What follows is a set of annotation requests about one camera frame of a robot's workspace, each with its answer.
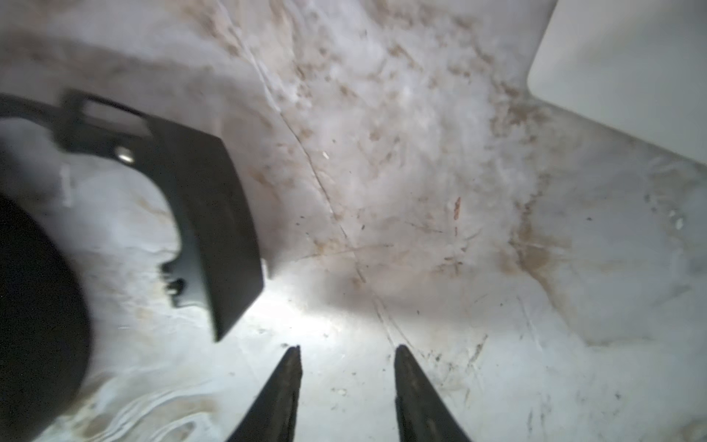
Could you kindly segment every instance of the black plastic part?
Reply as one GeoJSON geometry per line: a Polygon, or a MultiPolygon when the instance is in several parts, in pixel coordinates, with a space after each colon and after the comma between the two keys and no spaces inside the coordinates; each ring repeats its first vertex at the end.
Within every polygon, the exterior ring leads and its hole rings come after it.
{"type": "Polygon", "coordinates": [[[401,442],[470,442],[404,345],[395,351],[395,389],[401,442]]]}
{"type": "Polygon", "coordinates": [[[292,442],[302,381],[300,347],[290,347],[228,442],[292,442]]]}
{"type": "Polygon", "coordinates": [[[28,441],[69,406],[90,355],[76,277],[47,235],[0,197],[0,441],[28,441]]]}
{"type": "Polygon", "coordinates": [[[102,156],[138,170],[162,191],[177,221],[181,251],[162,273],[176,307],[211,312],[216,341],[238,321],[263,288],[255,227],[223,142],[201,131],[147,115],[111,100],[69,91],[60,108],[0,94],[0,117],[32,120],[52,129],[67,152],[102,156]],[[141,118],[150,136],[111,129],[85,116],[100,103],[141,118]]]}

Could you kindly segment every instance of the debris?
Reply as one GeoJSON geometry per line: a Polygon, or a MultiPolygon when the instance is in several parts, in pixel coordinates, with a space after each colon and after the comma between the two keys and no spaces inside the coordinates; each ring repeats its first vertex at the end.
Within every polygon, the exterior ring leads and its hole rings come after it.
{"type": "Polygon", "coordinates": [[[459,219],[459,209],[462,207],[462,198],[457,198],[457,202],[454,203],[454,221],[459,219]]]}

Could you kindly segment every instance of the dirty white surface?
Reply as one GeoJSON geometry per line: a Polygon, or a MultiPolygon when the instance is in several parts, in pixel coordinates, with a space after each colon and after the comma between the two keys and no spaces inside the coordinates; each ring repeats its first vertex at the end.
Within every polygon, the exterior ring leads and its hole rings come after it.
{"type": "Polygon", "coordinates": [[[161,291],[159,191],[4,123],[2,190],[70,258],[95,330],[40,440],[222,441],[288,344],[298,441],[395,440],[401,343],[475,441],[700,440],[707,173],[529,98],[552,8],[3,2],[0,91],[79,87],[221,136],[269,269],[213,344],[161,291]]]}

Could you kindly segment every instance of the black circular object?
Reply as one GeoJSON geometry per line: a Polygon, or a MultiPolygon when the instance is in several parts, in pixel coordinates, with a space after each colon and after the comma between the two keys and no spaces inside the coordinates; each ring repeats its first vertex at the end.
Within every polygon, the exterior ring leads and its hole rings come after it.
{"type": "Polygon", "coordinates": [[[0,440],[28,441],[70,404],[88,366],[81,288],[39,225],[0,197],[0,440]]]}

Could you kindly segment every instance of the metal screw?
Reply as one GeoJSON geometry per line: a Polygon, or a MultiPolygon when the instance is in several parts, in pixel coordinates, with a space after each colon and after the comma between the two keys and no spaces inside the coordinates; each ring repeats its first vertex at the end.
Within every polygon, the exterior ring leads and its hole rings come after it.
{"type": "Polygon", "coordinates": [[[123,163],[132,164],[135,162],[132,151],[127,147],[118,146],[115,148],[115,156],[123,163]]]}

